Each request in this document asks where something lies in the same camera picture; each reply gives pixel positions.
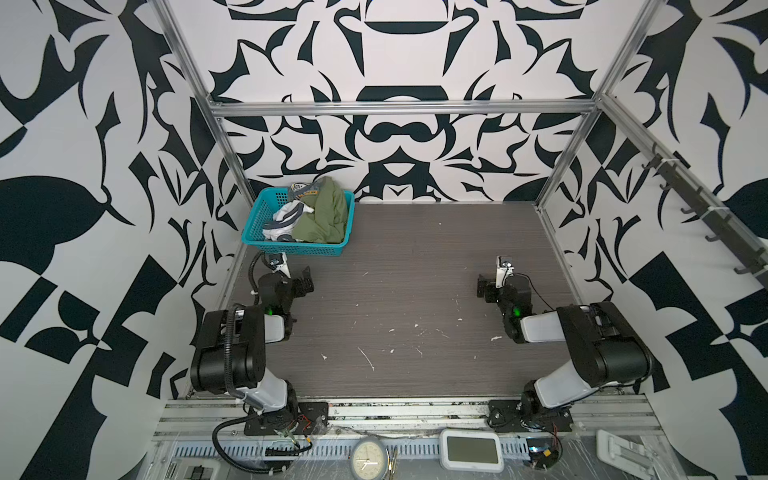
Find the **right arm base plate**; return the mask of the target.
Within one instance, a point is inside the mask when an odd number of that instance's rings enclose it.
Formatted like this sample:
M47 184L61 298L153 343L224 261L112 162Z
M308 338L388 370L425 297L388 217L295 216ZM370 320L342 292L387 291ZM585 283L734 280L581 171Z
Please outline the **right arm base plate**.
M486 424L497 433L571 432L570 407L548 409L535 401L491 400Z

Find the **green tank top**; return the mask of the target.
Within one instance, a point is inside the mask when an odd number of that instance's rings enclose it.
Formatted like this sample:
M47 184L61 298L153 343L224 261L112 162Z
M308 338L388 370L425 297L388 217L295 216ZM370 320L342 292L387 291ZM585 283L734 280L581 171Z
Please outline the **green tank top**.
M344 190L331 177L291 186L294 200L304 205L293 229L299 242L339 244L346 237L348 202Z

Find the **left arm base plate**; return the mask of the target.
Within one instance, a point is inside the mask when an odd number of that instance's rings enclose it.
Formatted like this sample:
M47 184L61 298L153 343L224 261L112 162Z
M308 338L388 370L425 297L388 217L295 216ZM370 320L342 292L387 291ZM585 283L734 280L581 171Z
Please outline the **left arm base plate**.
M327 402L298 402L284 409L255 414L246 421L246 436L266 436L279 431L298 435L310 435L328 424L329 404Z

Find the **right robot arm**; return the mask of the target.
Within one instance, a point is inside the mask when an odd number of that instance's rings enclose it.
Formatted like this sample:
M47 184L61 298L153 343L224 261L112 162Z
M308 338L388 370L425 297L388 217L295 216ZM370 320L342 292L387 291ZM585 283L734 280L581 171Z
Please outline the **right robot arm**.
M480 275L477 296L500 310L506 335L517 344L563 343L569 360L528 382L516 402L489 403L488 425L502 431L536 431L570 418L570 407L600 390L640 384L655 359L610 301L572 304L536 314L531 281L523 275Z

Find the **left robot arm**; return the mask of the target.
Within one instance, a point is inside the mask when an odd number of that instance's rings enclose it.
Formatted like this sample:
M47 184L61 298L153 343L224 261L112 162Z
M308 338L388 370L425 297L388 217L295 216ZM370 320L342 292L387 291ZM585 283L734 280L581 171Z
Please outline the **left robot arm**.
M196 392L227 394L273 423L293 423L298 402L291 383L267 367L266 347L290 339L294 301L315 289L309 267L292 278L281 270L251 281L253 301L203 317L190 366Z

